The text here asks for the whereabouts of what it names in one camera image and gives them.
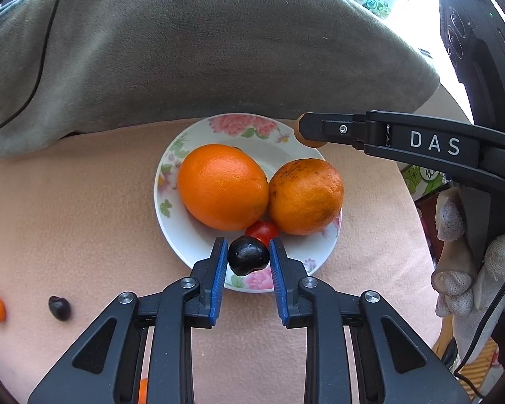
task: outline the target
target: black fruit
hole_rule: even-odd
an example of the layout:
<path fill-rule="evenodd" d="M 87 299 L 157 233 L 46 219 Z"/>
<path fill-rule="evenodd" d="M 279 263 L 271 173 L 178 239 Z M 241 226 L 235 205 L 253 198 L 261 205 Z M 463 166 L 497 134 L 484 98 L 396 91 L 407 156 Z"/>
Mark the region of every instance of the black fruit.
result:
<path fill-rule="evenodd" d="M 256 238 L 242 235 L 232 241 L 228 248 L 228 265 L 238 276 L 265 269 L 268 264 L 268 248 Z"/>
<path fill-rule="evenodd" d="M 59 321 L 65 322 L 71 317 L 71 305 L 65 298 L 51 296 L 49 298 L 49 310 Z"/>

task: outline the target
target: white floral plate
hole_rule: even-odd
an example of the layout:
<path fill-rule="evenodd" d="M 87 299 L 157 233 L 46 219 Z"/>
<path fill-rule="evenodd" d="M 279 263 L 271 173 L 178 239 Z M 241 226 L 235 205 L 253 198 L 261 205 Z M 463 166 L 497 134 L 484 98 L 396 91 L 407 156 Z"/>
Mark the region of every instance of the white floral plate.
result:
<path fill-rule="evenodd" d="M 285 124 L 253 114 L 223 114 L 206 118 L 184 130 L 166 149 L 156 172 L 154 198 L 157 219 L 163 234 L 187 266 L 207 258 L 218 236 L 228 242 L 244 231 L 224 232 L 200 223 L 187 211 L 176 179 L 183 159 L 195 148 L 206 144 L 227 144 L 251 156 L 263 169 L 268 180 L 287 162 L 294 159 L 323 159 L 315 148 L 303 146 Z M 300 260 L 309 275 L 324 264 L 332 252 L 340 230 L 338 216 L 322 232 L 308 236 L 281 234 L 289 257 Z M 247 293 L 273 291 L 271 269 L 241 277 L 227 269 L 225 287 Z"/>

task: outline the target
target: beige tablecloth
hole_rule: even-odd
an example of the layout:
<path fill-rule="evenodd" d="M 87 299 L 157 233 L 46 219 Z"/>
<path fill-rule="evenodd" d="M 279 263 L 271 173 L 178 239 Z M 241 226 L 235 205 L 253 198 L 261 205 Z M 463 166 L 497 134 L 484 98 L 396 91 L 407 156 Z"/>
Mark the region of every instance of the beige tablecloth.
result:
<path fill-rule="evenodd" d="M 0 160 L 0 379 L 21 404 L 119 293 L 155 293 L 189 274 L 153 203 L 159 159 L 189 122 L 70 137 Z M 379 291 L 432 345 L 441 326 L 432 262 L 396 164 L 351 147 L 321 152 L 346 196 L 339 242 L 316 275 L 338 291 Z M 70 321 L 52 317 L 51 295 L 71 302 Z M 302 402 L 305 330 L 281 326 L 271 294 L 226 290 L 217 326 L 193 331 L 193 364 L 198 404 Z"/>

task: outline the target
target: black cable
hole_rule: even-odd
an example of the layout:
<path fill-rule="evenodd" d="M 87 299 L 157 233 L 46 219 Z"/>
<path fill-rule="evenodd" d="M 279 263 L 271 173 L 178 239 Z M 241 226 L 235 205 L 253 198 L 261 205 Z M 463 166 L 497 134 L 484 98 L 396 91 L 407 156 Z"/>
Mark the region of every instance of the black cable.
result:
<path fill-rule="evenodd" d="M 475 334 L 473 336 L 473 339 L 471 340 L 471 344 L 469 348 L 467 349 L 466 355 L 462 359 L 461 363 L 458 365 L 458 367 L 454 370 L 453 375 L 461 379 L 463 382 L 465 382 L 468 386 L 471 387 L 471 389 L 475 392 L 475 395 L 477 395 L 479 398 L 484 398 L 484 396 L 477 390 L 477 387 L 474 386 L 474 384 L 469 381 L 465 376 L 460 374 L 460 370 L 466 365 L 467 360 L 470 359 L 472 352 L 475 350 L 475 347 L 477 346 L 477 342 L 479 341 L 479 338 L 481 337 L 482 331 L 484 330 L 486 323 L 488 322 L 490 316 L 498 306 L 499 302 L 501 299 L 505 296 L 505 282 L 499 289 L 498 293 L 494 297 L 494 300 L 491 302 L 490 306 L 486 310 L 484 316 L 482 317 L 481 321 L 479 322 L 479 325 L 477 326 L 477 329 L 475 331 Z"/>
<path fill-rule="evenodd" d="M 49 42 L 49 37 L 51 36 L 52 23 L 54 21 L 54 17 L 56 16 L 56 11 L 58 9 L 58 3 L 59 2 L 60 2 L 60 0 L 55 0 L 54 1 L 54 6 L 53 6 L 52 12 L 50 14 L 49 24 L 47 25 L 47 32 L 45 33 L 45 37 L 43 39 L 43 49 L 41 50 L 41 58 L 39 60 L 38 77 L 35 80 L 34 88 L 32 89 L 32 92 L 30 93 L 30 95 L 28 96 L 28 98 L 26 99 L 26 101 L 24 102 L 24 104 L 14 114 L 12 114 L 6 120 L 4 120 L 2 123 L 0 123 L 0 129 L 2 129 L 4 126 L 6 126 L 7 124 L 9 124 L 15 118 L 17 118 L 23 112 L 23 110 L 26 109 L 26 107 L 28 106 L 28 104 L 34 98 L 35 92 L 37 91 L 38 86 L 39 86 L 39 82 L 41 82 L 41 76 L 43 74 L 43 66 L 44 66 L 44 63 L 45 63 L 45 55 L 47 53 L 47 45 L 48 45 L 48 42 Z"/>

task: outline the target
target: gray blanket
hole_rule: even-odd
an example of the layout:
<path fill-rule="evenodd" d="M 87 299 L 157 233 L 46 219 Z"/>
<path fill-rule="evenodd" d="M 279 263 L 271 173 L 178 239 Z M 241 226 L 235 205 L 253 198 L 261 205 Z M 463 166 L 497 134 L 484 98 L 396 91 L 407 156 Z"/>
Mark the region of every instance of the gray blanket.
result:
<path fill-rule="evenodd" d="M 54 0 L 0 13 L 0 123 L 32 90 Z M 414 112 L 439 77 L 351 0 L 61 0 L 0 158 L 72 132 L 223 112 Z"/>

